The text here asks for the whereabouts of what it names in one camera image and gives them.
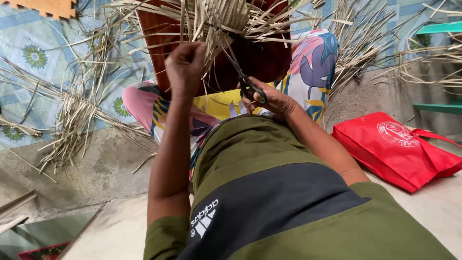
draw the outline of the red tote bag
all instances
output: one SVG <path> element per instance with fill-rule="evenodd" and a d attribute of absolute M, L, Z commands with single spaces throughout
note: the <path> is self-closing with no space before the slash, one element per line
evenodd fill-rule
<path fill-rule="evenodd" d="M 409 130 L 383 112 L 334 125 L 332 136 L 374 174 L 409 192 L 462 169 L 462 157 L 419 136 L 457 143 L 422 129 Z"/>

